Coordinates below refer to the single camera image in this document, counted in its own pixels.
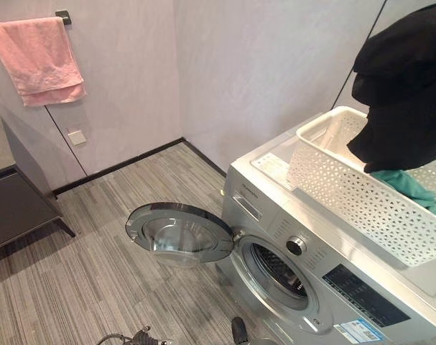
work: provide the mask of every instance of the black clothing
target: black clothing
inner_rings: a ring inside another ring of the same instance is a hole
[[[436,159],[436,4],[365,42],[352,96],[368,123],[348,143],[365,172],[413,169]]]

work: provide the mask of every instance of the silver washing machine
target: silver washing machine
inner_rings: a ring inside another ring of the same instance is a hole
[[[283,344],[399,344],[436,337],[436,260],[406,267],[280,180],[294,129],[229,168],[221,218],[152,203],[131,239],[160,262],[217,262]]]

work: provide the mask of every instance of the white laundry basket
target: white laundry basket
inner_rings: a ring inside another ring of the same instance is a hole
[[[364,173],[348,150],[366,122],[341,106],[300,127],[288,180],[406,265],[436,259],[436,215]],[[436,160],[408,173],[436,192]]]

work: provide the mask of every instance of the gray striped floor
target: gray striped floor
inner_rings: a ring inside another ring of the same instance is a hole
[[[74,239],[50,225],[0,249],[0,345],[92,345],[145,325],[179,345],[230,345],[236,315],[252,336],[268,336],[214,265],[162,266],[124,231],[129,213],[154,201],[219,215],[223,182],[179,144],[60,195]]]

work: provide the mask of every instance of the cabinet leg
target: cabinet leg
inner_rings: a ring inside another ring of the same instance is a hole
[[[75,237],[75,232],[72,231],[71,228],[64,221],[62,221],[61,218],[55,219],[55,224],[57,224],[69,236]]]

